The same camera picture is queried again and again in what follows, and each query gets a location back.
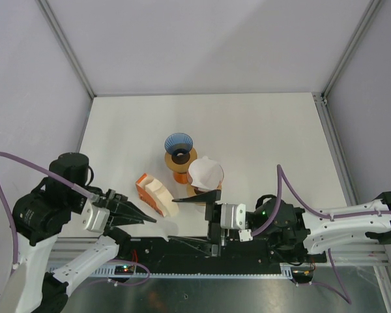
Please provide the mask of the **white paper coffee filter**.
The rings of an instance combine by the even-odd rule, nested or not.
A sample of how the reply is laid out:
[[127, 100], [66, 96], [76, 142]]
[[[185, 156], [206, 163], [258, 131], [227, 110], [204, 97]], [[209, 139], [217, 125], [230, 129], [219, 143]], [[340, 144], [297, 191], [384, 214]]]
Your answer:
[[201, 191], [218, 189], [224, 180], [224, 170], [219, 162], [207, 156], [194, 160], [187, 171], [188, 182]]

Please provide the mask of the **coffee filter pack orange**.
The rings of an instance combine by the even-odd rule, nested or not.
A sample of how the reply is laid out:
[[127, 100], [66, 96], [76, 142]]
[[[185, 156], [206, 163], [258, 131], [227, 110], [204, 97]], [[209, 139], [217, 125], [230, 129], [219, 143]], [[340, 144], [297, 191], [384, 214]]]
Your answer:
[[155, 177], [144, 173], [136, 181], [136, 189], [141, 201], [154, 209], [162, 217], [174, 217], [179, 213], [179, 206], [173, 202], [169, 190]]

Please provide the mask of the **orange glass carafe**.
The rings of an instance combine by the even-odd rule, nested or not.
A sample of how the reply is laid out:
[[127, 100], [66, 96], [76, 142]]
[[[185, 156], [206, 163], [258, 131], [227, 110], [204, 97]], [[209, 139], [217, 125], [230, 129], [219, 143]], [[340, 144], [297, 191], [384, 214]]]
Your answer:
[[174, 172], [173, 178], [177, 183], [182, 184], [182, 185], [185, 185], [185, 184], [192, 182], [192, 180], [187, 172], [185, 172], [185, 173]]

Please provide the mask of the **blue glass dripper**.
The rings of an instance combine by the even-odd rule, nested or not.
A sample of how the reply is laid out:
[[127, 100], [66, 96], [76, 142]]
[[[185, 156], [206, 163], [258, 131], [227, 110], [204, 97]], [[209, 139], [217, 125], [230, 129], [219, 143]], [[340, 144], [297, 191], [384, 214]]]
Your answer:
[[185, 133], [174, 133], [166, 138], [164, 148], [170, 155], [186, 154], [192, 150], [193, 140]]

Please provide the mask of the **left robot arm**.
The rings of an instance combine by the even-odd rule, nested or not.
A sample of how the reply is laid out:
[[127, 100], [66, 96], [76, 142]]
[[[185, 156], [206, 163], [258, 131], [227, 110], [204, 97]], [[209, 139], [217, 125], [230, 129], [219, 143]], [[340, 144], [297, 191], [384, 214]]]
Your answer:
[[[6, 213], [12, 230], [13, 260], [0, 294], [0, 312], [60, 312], [73, 291], [95, 270], [132, 254], [131, 237], [122, 226], [143, 224], [150, 217], [113, 190], [91, 186], [89, 158], [64, 153], [42, 170], [43, 180]], [[63, 226], [81, 214], [83, 228], [97, 242], [56, 271], [48, 259]]]

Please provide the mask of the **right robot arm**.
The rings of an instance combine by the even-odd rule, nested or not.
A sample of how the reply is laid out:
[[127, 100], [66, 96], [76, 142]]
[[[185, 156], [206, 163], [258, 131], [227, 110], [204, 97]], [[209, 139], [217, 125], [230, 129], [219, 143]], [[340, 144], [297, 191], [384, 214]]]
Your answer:
[[235, 256], [264, 252], [273, 262], [301, 265], [331, 248], [365, 241], [391, 245], [391, 192], [362, 205], [312, 211], [295, 207], [277, 196], [261, 196], [255, 211], [245, 206], [219, 204], [214, 190], [181, 199], [205, 205], [206, 238], [170, 236], [207, 256]]

